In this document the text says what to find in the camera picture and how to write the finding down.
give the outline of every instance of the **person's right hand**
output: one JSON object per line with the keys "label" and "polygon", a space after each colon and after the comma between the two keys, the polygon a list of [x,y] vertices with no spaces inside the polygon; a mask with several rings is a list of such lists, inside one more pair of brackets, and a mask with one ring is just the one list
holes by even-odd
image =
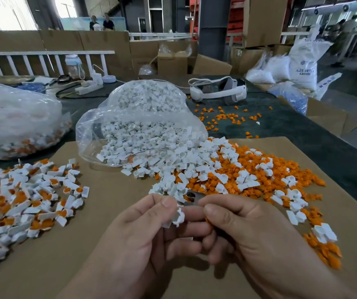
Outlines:
{"label": "person's right hand", "polygon": [[237,195],[208,195],[199,201],[206,218],[235,240],[216,232],[204,238],[211,264],[227,252],[271,298],[347,298],[349,291],[319,259],[280,211],[271,204]]}

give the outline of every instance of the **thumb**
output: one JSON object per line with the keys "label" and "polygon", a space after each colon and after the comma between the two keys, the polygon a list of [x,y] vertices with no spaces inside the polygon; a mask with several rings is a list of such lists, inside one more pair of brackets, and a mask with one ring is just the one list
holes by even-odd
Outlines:
{"label": "thumb", "polygon": [[177,213],[177,201],[171,196],[164,197],[155,206],[146,211],[134,224],[140,241],[152,240],[162,225],[169,222]]}
{"label": "thumb", "polygon": [[207,204],[204,208],[206,218],[218,228],[225,231],[236,242],[241,243],[244,238],[244,226],[242,218],[233,212],[214,204]]}

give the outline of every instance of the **bright window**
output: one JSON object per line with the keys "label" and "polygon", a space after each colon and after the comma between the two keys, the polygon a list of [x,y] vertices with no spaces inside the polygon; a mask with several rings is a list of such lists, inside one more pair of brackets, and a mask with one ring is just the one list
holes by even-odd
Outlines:
{"label": "bright window", "polygon": [[55,0],[55,4],[61,18],[77,18],[73,0]]}

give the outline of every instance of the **blue cloth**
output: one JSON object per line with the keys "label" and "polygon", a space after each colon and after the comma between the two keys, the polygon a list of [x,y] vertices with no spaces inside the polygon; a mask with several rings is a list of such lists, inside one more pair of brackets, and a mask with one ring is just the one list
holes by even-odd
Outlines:
{"label": "blue cloth", "polygon": [[34,91],[43,94],[45,94],[46,92],[46,86],[41,83],[24,84],[24,85],[16,86],[16,88],[28,90],[28,91]]}

